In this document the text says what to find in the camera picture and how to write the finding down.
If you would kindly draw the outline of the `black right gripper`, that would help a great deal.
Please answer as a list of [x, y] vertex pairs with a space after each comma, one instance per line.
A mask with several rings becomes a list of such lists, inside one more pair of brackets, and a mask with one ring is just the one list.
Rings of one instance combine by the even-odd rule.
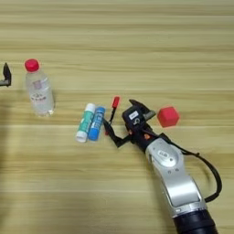
[[117, 147], [121, 147], [131, 141], [145, 152], [147, 146], [158, 138], [158, 135], [154, 133], [151, 126], [147, 123], [148, 120], [155, 116], [155, 111], [150, 111], [148, 107], [137, 100], [130, 99], [129, 102], [132, 107], [125, 112], [125, 126], [130, 135], [120, 138], [106, 120], [103, 120], [103, 125], [106, 133]]

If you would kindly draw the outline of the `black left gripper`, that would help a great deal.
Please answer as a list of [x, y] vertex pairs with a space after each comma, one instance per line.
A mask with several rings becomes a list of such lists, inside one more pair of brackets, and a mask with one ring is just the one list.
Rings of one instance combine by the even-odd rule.
[[3, 75], [4, 75], [4, 79], [0, 80], [0, 86], [9, 87], [11, 85], [11, 81], [12, 81], [12, 74], [11, 74], [10, 68], [8, 67], [7, 63], [5, 63], [5, 65], [4, 65]]

